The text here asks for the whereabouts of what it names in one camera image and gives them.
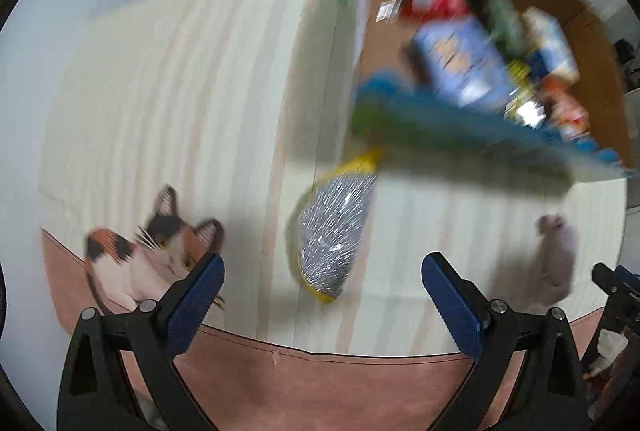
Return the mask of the blue cat tissue pack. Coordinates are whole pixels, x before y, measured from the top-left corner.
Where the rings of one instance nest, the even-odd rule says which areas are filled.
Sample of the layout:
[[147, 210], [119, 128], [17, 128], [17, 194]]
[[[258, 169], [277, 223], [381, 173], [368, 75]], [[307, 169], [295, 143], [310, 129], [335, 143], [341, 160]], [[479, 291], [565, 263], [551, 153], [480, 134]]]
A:
[[513, 90], [506, 63], [476, 17], [428, 22], [410, 49], [439, 99], [483, 113], [506, 108]]

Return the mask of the silver yellow foil pouch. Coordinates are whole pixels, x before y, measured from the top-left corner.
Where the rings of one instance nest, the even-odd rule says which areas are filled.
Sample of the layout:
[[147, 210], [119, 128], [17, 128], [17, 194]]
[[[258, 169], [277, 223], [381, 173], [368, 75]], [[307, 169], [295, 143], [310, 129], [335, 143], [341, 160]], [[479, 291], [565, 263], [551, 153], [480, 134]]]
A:
[[298, 272], [322, 303], [331, 303], [341, 295], [352, 272], [382, 157], [382, 150], [372, 148], [326, 173], [300, 209], [296, 222]]

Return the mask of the orange snack bag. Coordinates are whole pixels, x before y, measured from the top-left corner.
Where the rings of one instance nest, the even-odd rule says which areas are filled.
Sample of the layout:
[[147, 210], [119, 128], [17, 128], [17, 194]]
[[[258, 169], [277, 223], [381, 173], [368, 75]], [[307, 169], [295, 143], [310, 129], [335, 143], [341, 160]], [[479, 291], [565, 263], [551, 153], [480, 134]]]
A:
[[588, 136], [588, 112], [570, 94], [570, 84], [566, 80], [553, 75], [545, 76], [541, 81], [538, 96], [544, 106], [546, 127], [558, 131], [563, 140], [577, 140]]

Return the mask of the black shoe shine wipes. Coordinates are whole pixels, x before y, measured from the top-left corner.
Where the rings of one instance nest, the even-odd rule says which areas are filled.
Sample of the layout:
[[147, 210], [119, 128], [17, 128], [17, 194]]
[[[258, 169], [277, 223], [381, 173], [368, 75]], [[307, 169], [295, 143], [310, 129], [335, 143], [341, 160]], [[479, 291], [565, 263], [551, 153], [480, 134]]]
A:
[[532, 71], [520, 60], [511, 60], [506, 64], [506, 70], [513, 90], [504, 109], [504, 118], [517, 125], [540, 128], [546, 121], [546, 112], [539, 101], [538, 90], [532, 80]]

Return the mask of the open cardboard box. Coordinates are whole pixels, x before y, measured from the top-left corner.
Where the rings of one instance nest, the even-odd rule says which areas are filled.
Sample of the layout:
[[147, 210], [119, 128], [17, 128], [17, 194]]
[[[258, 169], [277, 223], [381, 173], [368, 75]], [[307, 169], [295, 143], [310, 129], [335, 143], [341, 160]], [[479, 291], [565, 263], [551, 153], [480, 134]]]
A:
[[577, 182], [634, 172], [622, 75], [582, 0], [371, 0], [350, 128]]

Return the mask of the green snack packet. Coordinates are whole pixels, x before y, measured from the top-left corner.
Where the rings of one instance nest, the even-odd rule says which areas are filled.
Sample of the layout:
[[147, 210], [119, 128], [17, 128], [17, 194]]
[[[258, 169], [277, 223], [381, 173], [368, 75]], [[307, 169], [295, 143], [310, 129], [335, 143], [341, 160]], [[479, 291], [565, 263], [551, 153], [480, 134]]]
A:
[[525, 32], [512, 0], [465, 1], [507, 62], [524, 58]]

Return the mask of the purple plush toy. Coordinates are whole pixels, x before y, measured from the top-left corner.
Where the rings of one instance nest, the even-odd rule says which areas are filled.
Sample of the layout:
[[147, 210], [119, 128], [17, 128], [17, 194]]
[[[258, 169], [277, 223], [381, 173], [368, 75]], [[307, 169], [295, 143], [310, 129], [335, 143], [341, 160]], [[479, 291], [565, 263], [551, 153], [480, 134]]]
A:
[[578, 235], [561, 214], [546, 214], [538, 221], [541, 237], [534, 301], [553, 307], [566, 299], [573, 288]]

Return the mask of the blue white tissue box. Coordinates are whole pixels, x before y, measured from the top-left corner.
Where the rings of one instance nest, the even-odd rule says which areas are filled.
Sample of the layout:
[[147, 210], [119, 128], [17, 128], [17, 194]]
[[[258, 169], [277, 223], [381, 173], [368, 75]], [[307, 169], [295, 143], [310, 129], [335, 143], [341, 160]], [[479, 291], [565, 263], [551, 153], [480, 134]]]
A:
[[530, 6], [522, 13], [528, 54], [526, 62], [535, 80], [555, 76], [570, 86], [580, 79], [570, 44], [561, 24], [552, 15]]

